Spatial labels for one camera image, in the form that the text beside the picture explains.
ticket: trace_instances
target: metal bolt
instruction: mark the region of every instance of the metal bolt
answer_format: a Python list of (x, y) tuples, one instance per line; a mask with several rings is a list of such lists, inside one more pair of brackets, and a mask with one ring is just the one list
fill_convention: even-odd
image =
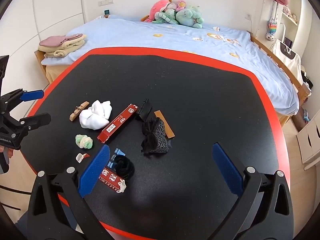
[(67, 173), (73, 173), (76, 169), (74, 167), (67, 168)]
[(254, 168), (254, 167), (248, 167), (247, 168), (247, 171), (249, 172), (249, 173), (255, 173), (256, 172), (256, 169)]
[(277, 171), (277, 174), (279, 177), (283, 177), (284, 176), (284, 173), (282, 171)]
[(38, 172), (38, 176), (39, 176), (39, 177), (42, 177), (43, 175), (44, 175), (44, 171), (39, 171), (39, 172)]

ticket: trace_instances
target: bed rail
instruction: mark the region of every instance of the bed rail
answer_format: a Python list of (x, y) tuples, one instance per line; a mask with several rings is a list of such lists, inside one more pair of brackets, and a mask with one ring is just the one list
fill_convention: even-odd
[(296, 77), (292, 74), (292, 72), (287, 68), (287, 66), (275, 55), (273, 54), (265, 45), (263, 45), (260, 41), (258, 41), (255, 37), (250, 34), (251, 41), (258, 45), (259, 49), (265, 51), (265, 53), (273, 59), (273, 61), (277, 64), (279, 68), (281, 68), (284, 73), (287, 74), (291, 83), (298, 90), (298, 98), (299, 98), (299, 106), (301, 106), (304, 101), (307, 99), (308, 95), (311, 93), (310, 88), (305, 84), (300, 84)]

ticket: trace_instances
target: red snack wrapper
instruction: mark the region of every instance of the red snack wrapper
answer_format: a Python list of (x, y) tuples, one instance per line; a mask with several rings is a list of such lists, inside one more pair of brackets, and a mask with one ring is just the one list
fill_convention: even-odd
[(111, 134), (113, 134), (128, 118), (133, 115), (138, 110), (136, 105), (130, 104), (126, 109), (122, 111), (102, 132), (98, 135), (98, 139), (105, 143), (109, 139)]
[(104, 168), (101, 172), (99, 179), (109, 187), (111, 187), (113, 190), (115, 190), (117, 193), (124, 192), (126, 185), (124, 182), (124, 179), (119, 177), (118, 175), (114, 174), (113, 171)]

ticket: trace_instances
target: shelf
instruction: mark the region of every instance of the shelf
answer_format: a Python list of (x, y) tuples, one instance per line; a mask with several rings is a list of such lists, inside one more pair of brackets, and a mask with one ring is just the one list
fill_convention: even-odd
[(284, 12), (282, 12), (282, 14), (287, 17), (294, 25), (298, 26), (298, 24), (293, 20), (291, 19), (289, 16), (287, 16)]

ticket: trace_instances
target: barcode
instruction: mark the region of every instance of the barcode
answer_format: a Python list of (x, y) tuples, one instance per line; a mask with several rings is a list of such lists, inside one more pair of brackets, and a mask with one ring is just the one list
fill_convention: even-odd
[(111, 124), (108, 128), (107, 128), (107, 132), (111, 132), (116, 126), (114, 124)]

